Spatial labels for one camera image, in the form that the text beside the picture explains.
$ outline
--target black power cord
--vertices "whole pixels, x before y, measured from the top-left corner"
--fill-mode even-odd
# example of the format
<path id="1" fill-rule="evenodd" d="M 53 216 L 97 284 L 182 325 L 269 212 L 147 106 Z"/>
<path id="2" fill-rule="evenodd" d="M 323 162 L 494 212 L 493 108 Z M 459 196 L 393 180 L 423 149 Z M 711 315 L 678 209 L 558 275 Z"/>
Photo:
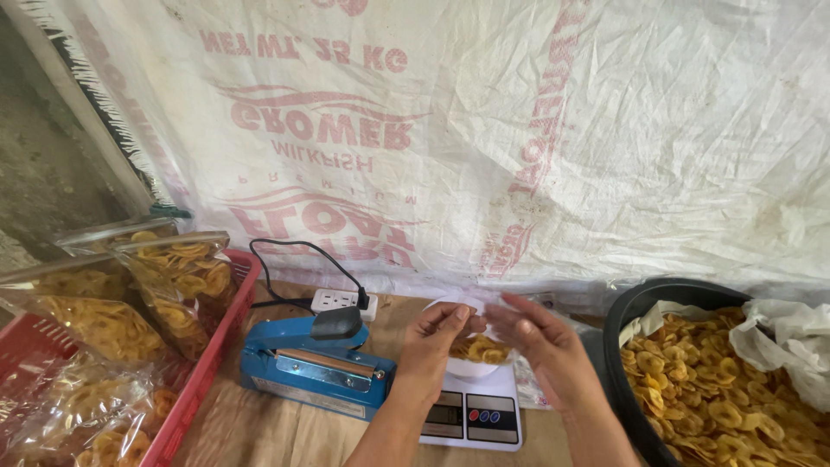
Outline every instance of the black power cord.
<path id="1" fill-rule="evenodd" d="M 334 265 L 337 266 L 337 269 L 339 269 L 340 272 L 345 274 L 347 278 L 351 279 L 353 283 L 357 284 L 358 308 L 360 308 L 361 310 L 369 308 L 369 296 L 366 295 L 366 289 L 364 289 L 364 287 L 360 285 L 357 279 L 355 279 L 351 274 L 349 274 L 349 271 L 343 269 L 343 266 L 340 266 L 340 263 L 338 263 L 322 248 L 318 247 L 313 243 L 303 242 L 301 240 L 297 240 L 295 242 L 281 242 L 280 240 L 271 240 L 270 238 L 254 238 L 253 240 L 251 240 L 251 243 L 249 243 L 248 246 L 251 248 L 251 253 L 254 253 L 254 255 L 260 260 L 260 264 L 262 264 L 262 269 L 265 271 L 266 288 L 268 289 L 268 293 L 274 299 L 269 300 L 268 302 L 254 303 L 253 305 L 251 305 L 251 308 L 269 307 L 271 305 L 291 305 L 294 307 L 303 308 L 304 310 L 311 312 L 311 314 L 313 315 L 317 314 L 314 310 L 311 309 L 311 298 L 283 298 L 277 295 L 276 292 L 274 292 L 274 290 L 271 288 L 271 275 L 268 273 L 268 267 L 265 264 L 265 260 L 262 259 L 262 256 L 260 256 L 259 253 L 256 252 L 256 249 L 254 248 L 254 243 L 272 243 L 275 245 L 305 245 L 306 247 L 317 250 L 318 253 L 322 254 L 327 259 L 329 259 L 329 261 L 334 263 Z"/>

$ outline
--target white label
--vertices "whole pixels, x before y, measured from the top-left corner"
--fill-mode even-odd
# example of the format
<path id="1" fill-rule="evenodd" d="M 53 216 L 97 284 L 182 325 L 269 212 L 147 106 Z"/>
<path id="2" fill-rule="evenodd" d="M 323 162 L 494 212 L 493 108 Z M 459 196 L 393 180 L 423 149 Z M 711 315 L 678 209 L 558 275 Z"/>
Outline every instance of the white label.
<path id="1" fill-rule="evenodd" d="M 262 378 L 257 378 L 255 376 L 251 376 L 251 379 L 254 381 L 256 388 L 260 391 L 270 392 L 271 394 L 276 394 L 280 397 L 287 397 L 296 401 L 302 401 L 315 406 L 324 407 L 335 412 L 340 412 L 341 414 L 356 416 L 358 418 L 366 418 L 366 408 L 359 404 L 341 401 L 340 399 L 335 399 L 334 397 L 323 396 L 311 391 L 305 391 L 295 387 L 286 386 L 284 384 L 275 383 L 274 381 L 263 380 Z"/>

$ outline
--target concrete wall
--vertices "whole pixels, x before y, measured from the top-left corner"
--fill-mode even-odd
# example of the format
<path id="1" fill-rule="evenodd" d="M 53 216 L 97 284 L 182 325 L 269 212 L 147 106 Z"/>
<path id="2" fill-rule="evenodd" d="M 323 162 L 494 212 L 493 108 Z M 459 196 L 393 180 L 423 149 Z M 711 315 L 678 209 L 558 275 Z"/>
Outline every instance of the concrete wall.
<path id="1" fill-rule="evenodd" d="M 57 231 L 130 217 L 122 186 L 0 9 L 0 273 L 64 256 Z"/>

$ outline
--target forearm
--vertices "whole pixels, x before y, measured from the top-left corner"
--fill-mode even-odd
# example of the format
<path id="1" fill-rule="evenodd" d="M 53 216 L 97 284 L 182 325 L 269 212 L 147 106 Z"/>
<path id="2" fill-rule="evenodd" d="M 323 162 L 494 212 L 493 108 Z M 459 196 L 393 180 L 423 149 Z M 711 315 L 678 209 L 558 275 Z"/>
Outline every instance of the forearm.
<path id="1" fill-rule="evenodd" d="M 562 414 L 574 467 L 639 467 L 623 426 L 603 398 Z"/>
<path id="2" fill-rule="evenodd" d="M 344 467 L 408 467 L 428 412 L 393 388 Z"/>

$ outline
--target white bowl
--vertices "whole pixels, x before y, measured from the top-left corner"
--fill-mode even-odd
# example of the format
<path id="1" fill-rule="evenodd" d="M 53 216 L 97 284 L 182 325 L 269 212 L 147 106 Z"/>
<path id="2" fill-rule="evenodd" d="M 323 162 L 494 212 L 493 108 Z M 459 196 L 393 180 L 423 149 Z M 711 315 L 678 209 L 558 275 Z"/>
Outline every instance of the white bowl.
<path id="1" fill-rule="evenodd" d="M 464 297 L 462 295 L 447 295 L 446 297 L 438 298 L 435 302 L 430 303 L 427 305 L 427 308 L 431 307 L 432 305 L 438 302 L 454 302 L 454 303 L 464 303 L 465 305 L 469 305 L 476 309 L 476 315 L 483 315 L 484 314 L 484 303 L 480 300 L 476 300 L 475 298 Z M 487 330 L 483 332 L 483 334 L 491 339 L 495 339 L 496 336 L 490 331 L 490 326 L 487 327 Z M 489 363 L 475 363 L 469 360 L 462 360 L 461 358 L 453 358 L 447 361 L 447 373 L 458 376 L 460 378 L 480 378 L 482 376 L 487 376 L 491 374 L 493 371 L 499 368 L 498 365 L 490 365 Z"/>

